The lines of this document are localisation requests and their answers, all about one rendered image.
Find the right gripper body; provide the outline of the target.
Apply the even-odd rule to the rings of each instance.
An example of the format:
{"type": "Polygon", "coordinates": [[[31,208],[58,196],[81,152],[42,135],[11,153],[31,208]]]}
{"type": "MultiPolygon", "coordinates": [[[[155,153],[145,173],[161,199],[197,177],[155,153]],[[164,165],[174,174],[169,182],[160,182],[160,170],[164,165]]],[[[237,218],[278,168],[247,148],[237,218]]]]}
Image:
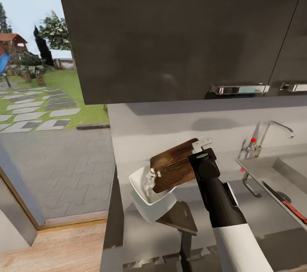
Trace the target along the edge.
{"type": "Polygon", "coordinates": [[[197,156],[197,155],[200,155],[200,154],[202,154],[202,153],[208,153],[208,154],[210,154],[210,155],[214,158],[214,160],[217,160],[217,158],[216,158],[216,156],[215,156],[215,154],[214,154],[212,148],[208,148],[208,149],[205,149],[205,150],[203,150],[203,151],[201,151],[201,152],[199,152],[199,153],[195,153],[195,154],[192,154],[192,155],[189,155],[189,156],[188,156],[188,159],[189,159],[189,161],[190,161],[191,166],[193,166],[193,164],[195,164],[195,161],[196,161],[195,158],[196,158],[196,156],[197,156]]]}

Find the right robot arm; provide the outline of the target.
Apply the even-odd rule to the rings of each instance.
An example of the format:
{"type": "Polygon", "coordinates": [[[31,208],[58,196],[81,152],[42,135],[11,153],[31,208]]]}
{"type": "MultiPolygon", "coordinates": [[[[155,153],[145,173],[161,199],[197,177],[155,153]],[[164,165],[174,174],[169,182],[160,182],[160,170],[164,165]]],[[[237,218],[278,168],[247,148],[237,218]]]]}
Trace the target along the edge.
{"type": "Polygon", "coordinates": [[[229,183],[219,179],[220,171],[212,148],[202,147],[213,142],[206,137],[192,143],[195,154],[188,159],[195,173],[200,194],[207,211],[217,244],[222,272],[273,272],[260,249],[229,183]]]}

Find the parer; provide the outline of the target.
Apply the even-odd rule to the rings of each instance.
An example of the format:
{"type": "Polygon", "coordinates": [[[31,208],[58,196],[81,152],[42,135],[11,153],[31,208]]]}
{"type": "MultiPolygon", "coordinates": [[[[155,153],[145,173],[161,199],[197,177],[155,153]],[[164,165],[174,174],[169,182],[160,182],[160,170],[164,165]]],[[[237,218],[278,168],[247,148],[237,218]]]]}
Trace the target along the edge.
{"type": "Polygon", "coordinates": [[[305,224],[307,224],[307,218],[305,218],[300,212],[298,212],[290,203],[284,200],[281,196],[279,196],[271,187],[269,187],[264,181],[264,185],[273,193],[275,194],[284,205],[286,205],[297,217],[299,217],[305,224]]]}

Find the cutting board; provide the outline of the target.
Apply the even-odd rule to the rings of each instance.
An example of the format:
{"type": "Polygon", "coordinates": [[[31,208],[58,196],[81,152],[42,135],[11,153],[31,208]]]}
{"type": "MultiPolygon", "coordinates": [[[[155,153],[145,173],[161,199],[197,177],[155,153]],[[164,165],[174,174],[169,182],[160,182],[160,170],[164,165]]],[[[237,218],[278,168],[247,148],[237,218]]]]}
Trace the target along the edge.
{"type": "Polygon", "coordinates": [[[194,148],[192,143],[196,141],[199,141],[199,139],[192,138],[150,159],[151,169],[155,175],[155,182],[152,187],[155,193],[161,193],[196,179],[188,159],[188,156],[193,154],[194,148]]]}

